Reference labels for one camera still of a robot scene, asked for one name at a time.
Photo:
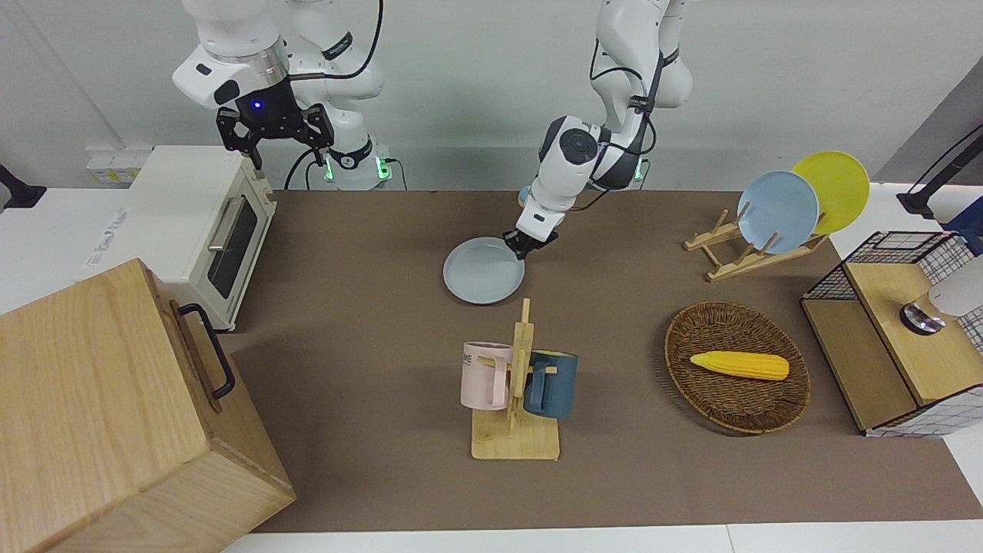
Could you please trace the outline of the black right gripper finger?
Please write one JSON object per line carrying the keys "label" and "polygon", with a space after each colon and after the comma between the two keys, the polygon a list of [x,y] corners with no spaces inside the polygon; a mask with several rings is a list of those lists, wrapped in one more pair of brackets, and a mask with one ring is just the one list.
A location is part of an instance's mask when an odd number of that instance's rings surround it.
{"label": "black right gripper finger", "polygon": [[324,105],[312,105],[300,110],[300,126],[296,140],[315,151],[316,164],[326,167],[326,151],[334,145],[333,124]]}
{"label": "black right gripper finger", "polygon": [[220,106],[217,110],[217,130],[228,151],[238,151],[252,161],[256,171],[263,169],[263,158],[257,147],[263,140],[264,123],[249,114]]}

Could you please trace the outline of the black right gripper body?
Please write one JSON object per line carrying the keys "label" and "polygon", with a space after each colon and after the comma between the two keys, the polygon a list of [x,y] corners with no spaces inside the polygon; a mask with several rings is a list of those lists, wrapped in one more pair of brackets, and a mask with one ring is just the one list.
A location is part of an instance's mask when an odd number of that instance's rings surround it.
{"label": "black right gripper body", "polygon": [[242,125],[247,129],[246,135],[236,133],[240,140],[250,135],[257,139],[301,141],[309,136],[302,109],[297,104],[288,78],[263,90],[243,94],[235,99],[234,104],[239,121],[233,128]]}

